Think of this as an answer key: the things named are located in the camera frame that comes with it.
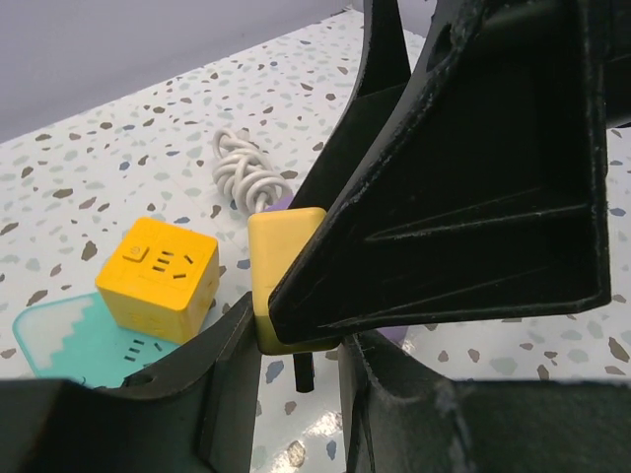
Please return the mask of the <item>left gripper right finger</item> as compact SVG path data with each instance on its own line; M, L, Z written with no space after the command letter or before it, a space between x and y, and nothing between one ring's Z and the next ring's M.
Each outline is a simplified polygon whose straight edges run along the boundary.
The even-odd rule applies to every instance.
M627 472L630 384L453 380L376 330L338 349L349 472Z

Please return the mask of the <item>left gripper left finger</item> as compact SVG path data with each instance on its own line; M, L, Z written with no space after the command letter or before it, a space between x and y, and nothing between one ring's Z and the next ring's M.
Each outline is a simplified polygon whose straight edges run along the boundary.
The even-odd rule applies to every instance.
M247 472L261 354L251 295L118 388L1 383L4 472Z

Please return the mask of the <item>teal triangular socket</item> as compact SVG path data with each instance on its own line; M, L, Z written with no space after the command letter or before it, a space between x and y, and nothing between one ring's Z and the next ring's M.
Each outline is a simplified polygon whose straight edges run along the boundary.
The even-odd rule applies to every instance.
M13 333L35 376L88 387L119 387L178 347L119 327L97 293L30 307Z

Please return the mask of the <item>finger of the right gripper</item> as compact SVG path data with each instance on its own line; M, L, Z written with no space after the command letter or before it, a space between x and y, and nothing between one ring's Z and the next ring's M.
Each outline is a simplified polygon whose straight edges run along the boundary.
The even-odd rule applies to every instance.
M269 299L281 342L611 300L600 1L440 1L383 129Z
M349 103L293 199L331 207L390 117L411 76L396 0L364 3L358 76Z

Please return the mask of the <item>yellow small plug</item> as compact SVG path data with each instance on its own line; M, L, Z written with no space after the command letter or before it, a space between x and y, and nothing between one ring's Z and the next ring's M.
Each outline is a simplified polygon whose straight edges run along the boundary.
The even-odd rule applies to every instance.
M311 207L261 212L247 222L252 305L259 351L267 356L291 355L295 387L300 393L315 389L314 353L336 348L336 340L286 345L272 324L269 297L315 233L325 216Z

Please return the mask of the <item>yellow cube socket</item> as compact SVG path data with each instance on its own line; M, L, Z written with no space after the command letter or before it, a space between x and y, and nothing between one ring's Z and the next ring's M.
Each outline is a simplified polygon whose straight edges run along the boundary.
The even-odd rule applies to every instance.
M215 238L143 217L96 287L118 326L181 345L199 333L219 282Z

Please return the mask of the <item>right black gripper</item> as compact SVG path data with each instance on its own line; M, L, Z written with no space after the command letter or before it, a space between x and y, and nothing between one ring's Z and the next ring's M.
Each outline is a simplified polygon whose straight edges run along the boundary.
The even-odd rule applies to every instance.
M606 126L630 127L631 2L600 1L605 34L604 103Z

